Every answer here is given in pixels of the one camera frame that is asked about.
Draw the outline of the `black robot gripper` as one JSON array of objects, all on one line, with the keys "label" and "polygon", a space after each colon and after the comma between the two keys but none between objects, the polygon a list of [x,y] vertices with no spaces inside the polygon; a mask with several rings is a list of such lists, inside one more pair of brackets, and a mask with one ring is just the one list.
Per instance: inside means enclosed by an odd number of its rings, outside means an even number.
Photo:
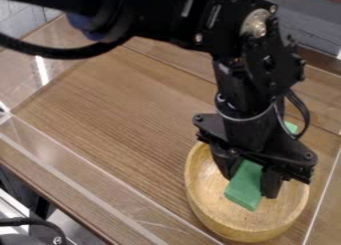
[{"label": "black robot gripper", "polygon": [[222,176],[231,180],[245,159],[262,166],[261,194],[275,199],[283,180],[309,184],[318,161],[317,154],[300,139],[293,139],[277,123],[231,122],[221,114],[193,117],[197,138],[210,148]]}]

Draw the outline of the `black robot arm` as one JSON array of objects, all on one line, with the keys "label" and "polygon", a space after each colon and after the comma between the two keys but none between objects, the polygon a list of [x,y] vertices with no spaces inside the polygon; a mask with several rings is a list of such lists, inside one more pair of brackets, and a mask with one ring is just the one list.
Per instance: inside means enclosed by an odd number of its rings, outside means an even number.
[{"label": "black robot arm", "polygon": [[59,60],[96,57],[134,37],[167,42],[211,56],[215,111],[194,116],[198,139],[233,178],[243,160],[261,165],[262,196],[275,198],[283,182],[312,180],[317,155],[285,124],[285,106],[306,108],[293,86],[305,61],[283,36],[270,0],[11,0],[64,12],[91,40],[78,48],[44,47],[0,33],[0,46]]}]

